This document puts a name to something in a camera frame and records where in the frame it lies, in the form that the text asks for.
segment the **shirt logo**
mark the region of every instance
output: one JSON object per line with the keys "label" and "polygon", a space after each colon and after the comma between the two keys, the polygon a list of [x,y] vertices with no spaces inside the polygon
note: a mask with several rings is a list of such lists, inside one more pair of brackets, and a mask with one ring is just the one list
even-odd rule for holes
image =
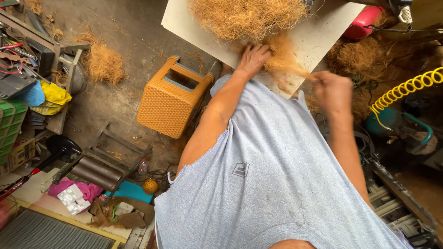
{"label": "shirt logo", "polygon": [[248,174],[248,169],[249,169],[249,163],[247,162],[237,163],[235,165],[232,174],[241,177],[246,177],[246,175]]}

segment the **white board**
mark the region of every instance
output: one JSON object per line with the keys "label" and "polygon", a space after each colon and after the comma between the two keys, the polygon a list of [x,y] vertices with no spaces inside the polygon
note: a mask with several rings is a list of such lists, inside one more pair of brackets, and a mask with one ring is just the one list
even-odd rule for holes
{"label": "white board", "polygon": [[[290,31],[297,62],[311,72],[364,7],[346,0],[316,0],[311,8],[310,18],[298,23]],[[231,45],[218,43],[211,33],[193,21],[187,8],[187,0],[169,0],[161,24],[220,61],[233,68],[237,67],[239,55],[232,50]],[[269,77],[259,76],[261,83],[285,98],[290,98],[304,81],[295,76],[290,76],[289,80],[291,86],[285,93]]]}

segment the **red container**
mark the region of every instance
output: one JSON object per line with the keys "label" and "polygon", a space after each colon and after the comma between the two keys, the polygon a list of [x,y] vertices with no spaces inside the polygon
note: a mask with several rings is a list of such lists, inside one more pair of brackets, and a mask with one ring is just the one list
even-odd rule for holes
{"label": "red container", "polygon": [[360,40],[370,35],[372,29],[363,28],[363,26],[368,26],[369,24],[373,24],[377,19],[377,16],[380,12],[382,12],[384,8],[371,6],[369,8],[364,9],[358,16],[354,19],[351,25],[346,29],[343,35],[350,39]]}

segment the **orange plastic stool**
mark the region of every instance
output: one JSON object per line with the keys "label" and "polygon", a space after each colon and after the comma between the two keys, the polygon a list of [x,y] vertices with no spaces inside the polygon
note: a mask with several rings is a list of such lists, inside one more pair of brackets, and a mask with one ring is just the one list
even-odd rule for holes
{"label": "orange plastic stool", "polygon": [[[203,95],[214,81],[208,73],[203,76],[178,63],[179,56],[171,56],[144,87],[137,114],[139,124],[172,138],[179,138],[197,113]],[[171,71],[198,82],[190,89],[167,77]]]}

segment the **hand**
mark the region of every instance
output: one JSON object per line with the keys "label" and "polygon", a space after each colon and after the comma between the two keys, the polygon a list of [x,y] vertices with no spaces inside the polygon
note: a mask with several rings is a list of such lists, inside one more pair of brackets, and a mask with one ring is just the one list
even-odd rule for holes
{"label": "hand", "polygon": [[268,45],[262,46],[259,44],[253,47],[248,44],[235,73],[242,75],[248,81],[260,71],[269,57],[271,57],[271,51]]}
{"label": "hand", "polygon": [[351,119],[352,81],[328,71],[314,73],[314,95],[330,121]]}

